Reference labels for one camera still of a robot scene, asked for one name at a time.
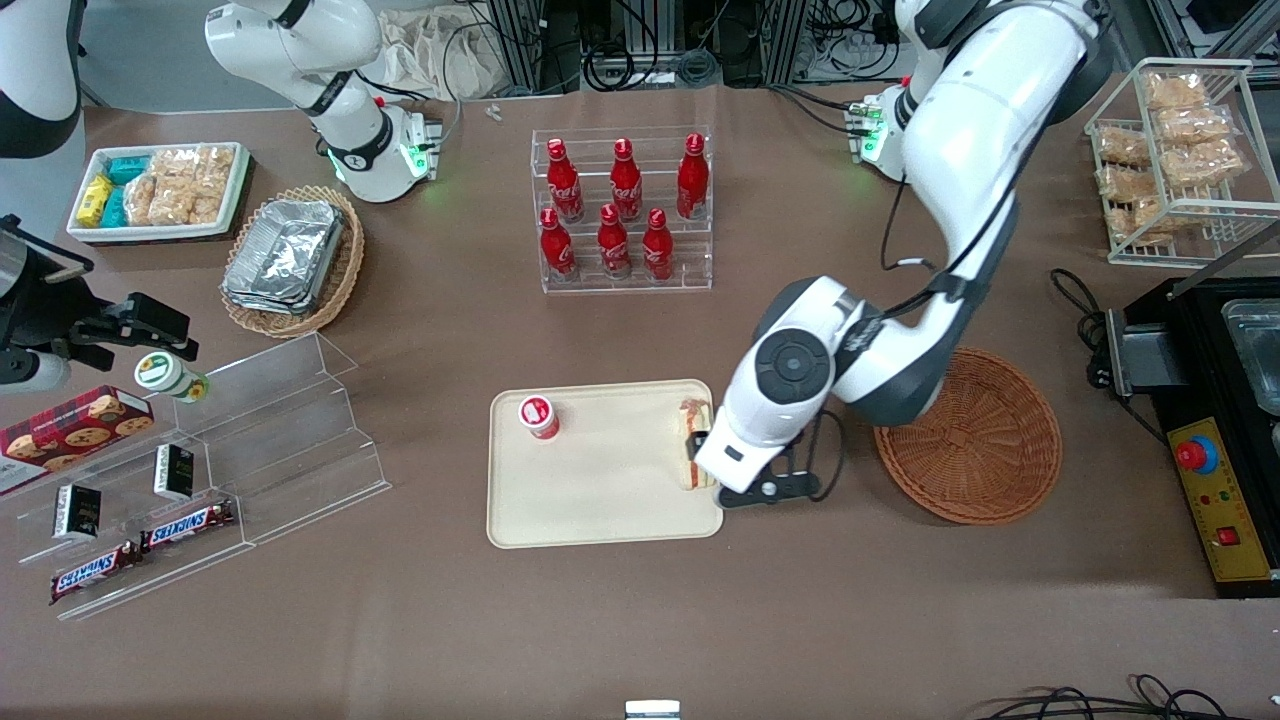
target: wire basket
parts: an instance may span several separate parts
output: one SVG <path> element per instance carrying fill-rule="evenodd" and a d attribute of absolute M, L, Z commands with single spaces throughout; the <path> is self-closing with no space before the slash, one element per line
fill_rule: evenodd
<path fill-rule="evenodd" d="M 1108 224 L 1107 260 L 1114 264 L 1156 265 L 1164 268 L 1203 268 L 1238 247 L 1280 219 L 1280 184 L 1247 74 L 1249 60 L 1203 60 L 1185 58 L 1147 58 L 1139 61 L 1084 126 L 1093 150 L 1094 169 L 1101 173 L 1101 137 L 1106 128 L 1140 131 L 1146 136 L 1147 158 L 1155 179 L 1158 210 L 1128 233 Z M 1235 147 L 1252 165 L 1229 181 L 1216 184 L 1175 187 L 1161 168 L 1161 154 L 1171 150 L 1153 132 L 1151 99 L 1142 82 L 1144 73 L 1194 73 L 1203 82 L 1210 105 L 1230 108 L 1240 135 Z M 1103 218 L 1123 204 L 1100 193 Z M 1280 249 L 1266 242 L 1245 258 L 1275 258 Z"/>

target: tray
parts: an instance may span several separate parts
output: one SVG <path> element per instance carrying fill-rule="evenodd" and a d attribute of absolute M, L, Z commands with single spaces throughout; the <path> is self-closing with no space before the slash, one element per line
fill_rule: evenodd
<path fill-rule="evenodd" d="M 223 206 L 218 211 L 218 220 L 201 223 L 198 225 L 143 225 L 125 228 L 83 228 L 76 222 L 76 208 L 79 206 L 88 183 L 101 172 L 106 170 L 108 163 L 116 158 L 133 158 L 137 155 L 152 155 L 157 150 L 180 149 L 192 150 L 201 145 L 227 145 L 236 149 L 236 159 L 232 160 L 232 174 L 227 181 L 227 190 L 223 191 Z M 223 234 L 232 227 L 236 218 L 236 209 L 241 200 L 241 188 L 244 186 L 244 176 L 248 173 L 250 152 L 239 142 L 193 142 L 188 145 L 137 145 L 133 147 L 105 147 L 95 150 L 90 156 L 88 168 L 81 181 L 79 191 L 76 192 L 76 202 L 67 217 L 67 234 L 83 242 L 84 245 L 129 245 L 154 243 L 157 241 L 180 242 L 193 237 L 207 237 Z"/>
<path fill-rule="evenodd" d="M 516 415 L 544 395 L 559 433 L 535 439 Z M 500 548 L 705 538 L 724 514 L 716 486 L 682 489 L 680 404 L 701 380 L 511 389 L 489 407 L 489 542 Z"/>

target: brown table surface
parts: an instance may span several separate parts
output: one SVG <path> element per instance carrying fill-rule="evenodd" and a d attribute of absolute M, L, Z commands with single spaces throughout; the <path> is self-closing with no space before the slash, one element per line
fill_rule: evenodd
<path fill-rule="evenodd" d="M 1087 114 L 1036 151 L 1016 237 L 964 340 L 1015 363 L 1057 413 L 1066 456 L 1039 511 L 942 523 L 893 486 L 855 423 L 826 503 L 731 512 L 709 539 L 503 551 L 485 537 L 498 392 L 691 377 L 718 397 L 787 282 L 829 273 L 886 306 L 924 275 L 877 266 L 893 183 L 764 91 L 503 101 L 500 124 L 481 110 L 466 109 L 438 182 L 357 202 L 369 255 L 326 329 L 361 364 L 344 382 L 394 489 L 83 623 L 55 620 L 47 580 L 5 547 L 0 715 L 618 717 L 626 700 L 673 697 L 691 719 L 959 719 L 1030 687 L 1130 697 L 1126 674 L 1153 673 L 1276 716 L 1280 605 L 1210 600 L 1167 451 L 1085 384 L 1078 314 L 1046 275 L 1066 266 L 1123 306 L 1167 274 L 1103 261 Z M 337 182 L 297 111 L 88 120 L 91 149 L 243 142 L 259 161 L 251 208 Z M 714 128 L 714 290 L 545 297 L 531 131 L 695 122 Z M 941 250 L 910 192 L 893 236 L 893 255 Z M 140 290 L 188 313 L 197 366 L 212 369 L 273 342 L 221 307 L 227 249 L 102 249 L 90 279 L 104 297 Z M 129 387 L 141 354 L 120 351 L 105 377 L 77 369 L 56 396 L 5 398 L 0 421 L 104 379 Z"/>

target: acrylic bottle rack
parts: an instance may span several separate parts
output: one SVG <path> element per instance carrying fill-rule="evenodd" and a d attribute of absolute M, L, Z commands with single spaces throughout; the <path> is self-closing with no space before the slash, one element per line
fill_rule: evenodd
<path fill-rule="evenodd" d="M 710 182 L 707 188 L 707 217 L 700 220 L 686 220 L 676 214 L 676 172 L 685 156 L 685 137 L 699 132 L 707 138 L 707 167 Z M 547 141 L 558 137 L 564 141 L 568 158 L 577 168 L 582 184 L 582 199 L 586 213 L 582 220 L 566 224 L 573 243 L 573 256 L 577 261 L 577 279 L 556 282 L 543 258 L 538 238 L 541 229 L 538 214 L 543 208 L 552 206 L 552 195 L 547 184 Z M 643 178 L 644 211 L 640 218 L 627 223 L 627 247 L 631 255 L 631 277 L 621 281 L 604 273 L 600 247 L 595 236 L 600 228 L 600 206 L 612 201 L 609 170 L 613 169 L 613 142 L 626 137 L 631 140 L 636 165 Z M 712 218 L 714 213 L 716 168 L 710 128 L 707 126 L 672 126 L 652 128 L 596 128 L 535 131 L 530 156 L 532 170 L 534 213 L 532 252 L 538 258 L 538 270 L 541 277 L 543 292 L 566 295 L 582 292 L 689 292 L 712 287 Z M 675 241 L 675 273 L 671 279 L 653 282 L 644 270 L 644 251 L 641 238 L 649 210 L 662 208 L 667 213 L 667 228 Z"/>
<path fill-rule="evenodd" d="M 4 500 L 17 516 L 19 562 L 33 602 L 49 601 L 50 578 L 137 542 L 152 529 L 214 502 L 232 503 L 236 523 L 161 546 L 143 562 L 73 592 L 51 612 L 83 619 L 186 578 L 390 488 L 372 439 L 356 427 L 338 377 L 355 361 L 317 333 L 291 340 L 209 373 L 210 393 L 193 405 L 147 398 L 155 427 L 47 475 Z M 191 501 L 152 493 L 155 448 L 195 455 Z M 99 536 L 50 538 L 56 488 L 102 492 Z"/>

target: black box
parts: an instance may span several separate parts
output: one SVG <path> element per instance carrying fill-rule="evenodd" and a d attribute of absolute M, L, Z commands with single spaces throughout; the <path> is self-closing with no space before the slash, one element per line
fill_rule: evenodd
<path fill-rule="evenodd" d="M 58 488 L 54 539 L 93 539 L 102 516 L 102 492 L 81 486 Z"/>
<path fill-rule="evenodd" d="M 156 495 L 169 500 L 191 500 L 196 484 L 196 454 L 177 445 L 156 448 Z"/>

